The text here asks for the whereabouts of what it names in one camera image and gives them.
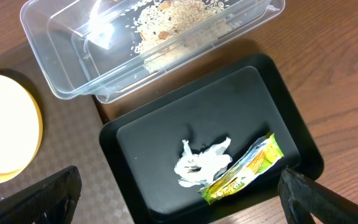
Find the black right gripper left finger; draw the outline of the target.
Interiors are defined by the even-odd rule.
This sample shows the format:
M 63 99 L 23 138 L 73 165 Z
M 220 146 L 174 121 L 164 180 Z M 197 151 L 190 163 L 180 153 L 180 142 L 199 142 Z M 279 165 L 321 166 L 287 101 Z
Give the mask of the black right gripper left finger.
M 77 167 L 63 170 L 0 201 L 0 223 L 71 223 L 82 181 Z

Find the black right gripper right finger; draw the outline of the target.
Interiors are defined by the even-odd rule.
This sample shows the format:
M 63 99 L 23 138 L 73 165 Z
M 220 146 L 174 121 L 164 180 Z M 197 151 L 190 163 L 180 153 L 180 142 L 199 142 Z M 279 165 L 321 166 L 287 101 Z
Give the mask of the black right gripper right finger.
M 358 204 L 340 196 L 303 174 L 286 168 L 278 194 L 288 223 L 358 223 Z

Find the green orange snack wrapper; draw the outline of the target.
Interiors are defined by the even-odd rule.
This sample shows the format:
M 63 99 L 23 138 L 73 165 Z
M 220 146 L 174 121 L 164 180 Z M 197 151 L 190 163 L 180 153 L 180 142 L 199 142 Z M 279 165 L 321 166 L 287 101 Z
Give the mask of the green orange snack wrapper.
M 213 204 L 247 187 L 284 157 L 274 134 L 258 138 L 234 165 L 211 184 L 199 189 L 199 194 Z

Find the yellow plate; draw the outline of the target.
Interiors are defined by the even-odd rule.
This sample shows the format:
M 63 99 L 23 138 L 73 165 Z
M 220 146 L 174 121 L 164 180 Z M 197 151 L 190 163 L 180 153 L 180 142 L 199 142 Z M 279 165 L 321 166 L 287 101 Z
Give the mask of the yellow plate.
M 20 174 L 42 142 L 41 110 L 30 92 L 0 75 L 0 183 Z

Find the white tissue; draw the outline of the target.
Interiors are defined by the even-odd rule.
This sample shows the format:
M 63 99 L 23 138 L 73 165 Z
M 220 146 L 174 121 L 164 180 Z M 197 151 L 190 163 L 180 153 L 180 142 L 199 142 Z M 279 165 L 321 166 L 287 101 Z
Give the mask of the white tissue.
M 229 137 L 222 143 L 213 144 L 199 154 L 192 153 L 189 140 L 184 139 L 182 143 L 182 157 L 174 168 L 175 173 L 181 177 L 178 183 L 182 187 L 209 185 L 224 173 L 228 164 L 232 162 L 232 157 L 229 154 L 225 154 L 231 143 Z

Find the rice leftovers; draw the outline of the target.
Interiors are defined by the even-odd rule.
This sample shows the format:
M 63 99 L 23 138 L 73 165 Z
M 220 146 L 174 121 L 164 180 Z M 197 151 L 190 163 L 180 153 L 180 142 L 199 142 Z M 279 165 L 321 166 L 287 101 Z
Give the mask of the rice leftovers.
M 218 21 L 211 28 L 202 28 L 188 38 L 178 37 L 223 11 L 225 7 L 223 1 L 154 1 L 145 7 L 134 21 L 134 28 L 142 39 L 134 47 L 134 52 L 144 54 L 167 40 L 176 39 L 177 43 L 158 50 L 144 60 L 144 66 L 150 73 L 162 70 L 163 67 L 192 54 L 204 44 L 227 34 L 231 30 L 230 26 Z

